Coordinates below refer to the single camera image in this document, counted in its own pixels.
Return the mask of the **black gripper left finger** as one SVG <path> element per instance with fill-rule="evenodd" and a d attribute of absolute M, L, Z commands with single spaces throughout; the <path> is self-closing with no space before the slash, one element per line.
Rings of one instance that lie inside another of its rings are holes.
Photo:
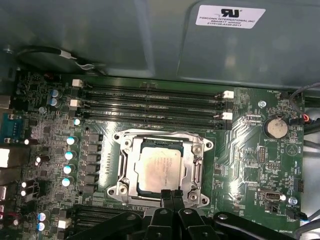
<path fill-rule="evenodd" d="M 141 217 L 124 212 L 99 223 L 69 240 L 170 240 L 173 234 L 174 190 L 163 189 L 160 207 L 148 209 Z"/>

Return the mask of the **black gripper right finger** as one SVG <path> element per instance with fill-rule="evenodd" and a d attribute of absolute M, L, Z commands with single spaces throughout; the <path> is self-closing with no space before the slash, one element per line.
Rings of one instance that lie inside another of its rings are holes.
<path fill-rule="evenodd" d="M 183 240 L 292 240 L 293 237 L 227 212 L 207 218 L 186 207 L 181 190 L 172 191 Z"/>

